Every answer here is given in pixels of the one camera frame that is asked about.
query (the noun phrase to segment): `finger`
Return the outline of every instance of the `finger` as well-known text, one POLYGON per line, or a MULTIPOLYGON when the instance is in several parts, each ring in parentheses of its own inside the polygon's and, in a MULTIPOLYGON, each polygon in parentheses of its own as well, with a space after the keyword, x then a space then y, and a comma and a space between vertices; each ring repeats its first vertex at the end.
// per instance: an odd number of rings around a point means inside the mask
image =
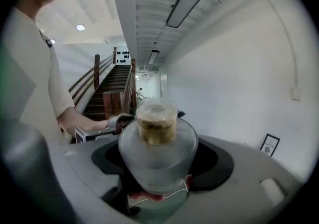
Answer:
POLYGON ((147 191, 141 191, 140 194, 144 197, 147 197, 149 199, 152 199, 154 201, 161 201, 164 198, 164 195, 153 195, 147 191))
POLYGON ((134 194, 129 195, 129 198, 132 200, 138 200, 138 199, 140 199, 140 197, 141 197, 141 195, 138 193, 134 193, 134 194))
POLYGON ((153 195, 146 191, 141 191, 140 193, 134 193, 129 195, 129 198, 132 200, 139 200, 141 196, 147 197, 154 201, 161 201, 164 198, 164 195, 153 195))

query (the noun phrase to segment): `stair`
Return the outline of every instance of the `stair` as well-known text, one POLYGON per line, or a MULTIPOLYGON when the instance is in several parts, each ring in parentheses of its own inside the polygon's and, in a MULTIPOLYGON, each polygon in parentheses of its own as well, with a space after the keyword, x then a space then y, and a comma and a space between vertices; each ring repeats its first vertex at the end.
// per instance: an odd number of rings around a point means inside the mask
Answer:
POLYGON ((115 66, 107 77, 100 84, 88 105, 85 107, 83 115, 92 120, 105 120, 103 93, 110 91, 124 91, 131 66, 115 66))

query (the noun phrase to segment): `recessed light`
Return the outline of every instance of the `recessed light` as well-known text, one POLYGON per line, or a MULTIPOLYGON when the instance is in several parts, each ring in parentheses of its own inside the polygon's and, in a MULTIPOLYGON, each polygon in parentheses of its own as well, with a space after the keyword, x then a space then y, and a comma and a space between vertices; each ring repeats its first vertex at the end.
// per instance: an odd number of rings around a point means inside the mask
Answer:
POLYGON ((76 26, 77 30, 83 31, 85 29, 85 26, 83 24, 79 24, 76 26))

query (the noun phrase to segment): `framed sign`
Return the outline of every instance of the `framed sign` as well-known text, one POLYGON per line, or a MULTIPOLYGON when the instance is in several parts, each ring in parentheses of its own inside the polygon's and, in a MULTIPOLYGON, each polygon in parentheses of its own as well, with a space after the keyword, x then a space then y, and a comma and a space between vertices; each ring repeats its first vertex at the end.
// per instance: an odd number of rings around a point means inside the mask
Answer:
POLYGON ((268 156, 272 156, 277 148, 280 139, 274 137, 272 135, 267 134, 263 145, 261 146, 260 150, 265 152, 268 156))

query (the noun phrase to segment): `white t-shirt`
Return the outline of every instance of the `white t-shirt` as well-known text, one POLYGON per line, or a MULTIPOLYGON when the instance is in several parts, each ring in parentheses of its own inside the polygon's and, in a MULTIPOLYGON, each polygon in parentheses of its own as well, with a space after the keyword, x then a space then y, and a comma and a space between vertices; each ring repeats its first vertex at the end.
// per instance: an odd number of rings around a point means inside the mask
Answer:
POLYGON ((4 66, 1 78, 1 113, 38 129, 46 140, 63 142, 56 121, 73 100, 64 87, 53 46, 34 21, 16 8, 7 19, 1 38, 4 66))

